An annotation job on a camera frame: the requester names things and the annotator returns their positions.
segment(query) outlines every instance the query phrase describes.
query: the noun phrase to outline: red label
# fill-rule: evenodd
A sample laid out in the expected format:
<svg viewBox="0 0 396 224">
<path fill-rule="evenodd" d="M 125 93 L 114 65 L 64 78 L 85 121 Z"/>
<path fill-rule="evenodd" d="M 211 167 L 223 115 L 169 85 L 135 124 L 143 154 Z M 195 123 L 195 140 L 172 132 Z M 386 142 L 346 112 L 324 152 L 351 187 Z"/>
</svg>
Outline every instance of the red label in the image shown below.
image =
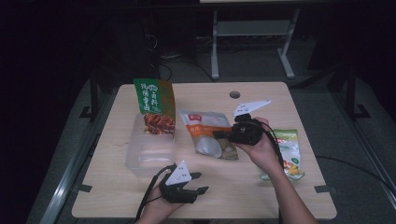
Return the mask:
<svg viewBox="0 0 396 224">
<path fill-rule="evenodd" d="M 189 115 L 189 120 L 199 120 L 202 121 L 202 117 L 200 115 Z"/>
</svg>

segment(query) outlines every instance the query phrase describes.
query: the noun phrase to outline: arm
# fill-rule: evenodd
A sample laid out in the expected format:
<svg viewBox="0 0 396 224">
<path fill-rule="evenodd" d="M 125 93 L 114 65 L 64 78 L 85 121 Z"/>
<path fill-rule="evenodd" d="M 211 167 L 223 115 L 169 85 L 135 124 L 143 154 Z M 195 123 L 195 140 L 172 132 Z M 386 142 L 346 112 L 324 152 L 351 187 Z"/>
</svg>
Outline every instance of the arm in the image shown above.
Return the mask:
<svg viewBox="0 0 396 224">
<path fill-rule="evenodd" d="M 256 119 L 268 124 L 266 119 Z M 244 150 L 250 159 L 269 175 L 285 223 L 318 223 L 286 177 L 277 160 L 273 146 L 265 134 L 262 135 L 262 140 L 255 146 L 236 145 Z"/>
</svg>

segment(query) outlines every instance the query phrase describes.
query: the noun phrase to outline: green food package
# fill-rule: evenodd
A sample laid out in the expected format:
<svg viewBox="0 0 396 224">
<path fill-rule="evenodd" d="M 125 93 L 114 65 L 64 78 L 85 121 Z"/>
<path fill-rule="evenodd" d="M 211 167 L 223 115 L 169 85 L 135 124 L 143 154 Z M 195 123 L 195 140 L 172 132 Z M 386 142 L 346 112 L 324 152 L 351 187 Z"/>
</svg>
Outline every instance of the green food package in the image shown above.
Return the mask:
<svg viewBox="0 0 396 224">
<path fill-rule="evenodd" d="M 145 121 L 145 133 L 175 132 L 176 106 L 172 83 L 152 78 L 135 78 L 140 113 Z"/>
<path fill-rule="evenodd" d="M 296 129 L 274 129 L 280 152 L 283 157 L 285 174 L 290 180 L 301 179 L 305 173 L 302 171 L 301 154 L 298 145 L 298 132 Z M 268 174 L 261 175 L 262 179 L 269 179 Z"/>
</svg>

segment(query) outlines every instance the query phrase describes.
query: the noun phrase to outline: small package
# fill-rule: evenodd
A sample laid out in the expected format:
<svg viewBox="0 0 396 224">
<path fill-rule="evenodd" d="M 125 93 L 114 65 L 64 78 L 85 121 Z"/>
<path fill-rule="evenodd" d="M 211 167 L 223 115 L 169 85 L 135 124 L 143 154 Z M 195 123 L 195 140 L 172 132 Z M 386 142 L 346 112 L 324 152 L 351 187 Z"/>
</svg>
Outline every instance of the small package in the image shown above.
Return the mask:
<svg viewBox="0 0 396 224">
<path fill-rule="evenodd" d="M 191 134 L 195 151 L 224 160 L 238 160 L 236 148 L 227 139 L 215 139 L 213 131 L 231 131 L 227 117 L 217 112 L 178 110 Z"/>
<path fill-rule="evenodd" d="M 280 130 L 274 129 L 277 142 L 279 143 L 280 152 L 283 157 L 285 174 L 290 180 L 298 180 L 305 173 L 301 170 L 301 155 L 298 145 L 297 130 Z M 261 175 L 262 179 L 269 179 L 268 174 Z"/>
<path fill-rule="evenodd" d="M 175 132 L 175 96 L 172 83 L 150 78 L 134 79 L 140 113 L 145 121 L 145 133 Z"/>
</svg>

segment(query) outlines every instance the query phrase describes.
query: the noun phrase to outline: transparent box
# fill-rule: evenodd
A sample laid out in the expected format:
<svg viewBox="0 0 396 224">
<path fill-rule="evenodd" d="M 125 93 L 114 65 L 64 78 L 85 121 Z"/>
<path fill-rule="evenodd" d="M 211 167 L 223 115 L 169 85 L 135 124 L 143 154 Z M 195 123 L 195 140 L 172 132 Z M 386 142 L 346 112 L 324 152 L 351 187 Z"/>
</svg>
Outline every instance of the transparent box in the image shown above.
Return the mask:
<svg viewBox="0 0 396 224">
<path fill-rule="evenodd" d="M 134 119 L 125 165 L 135 175 L 154 176 L 163 167 L 174 163 L 175 138 L 170 133 L 145 133 L 143 115 Z"/>
</svg>

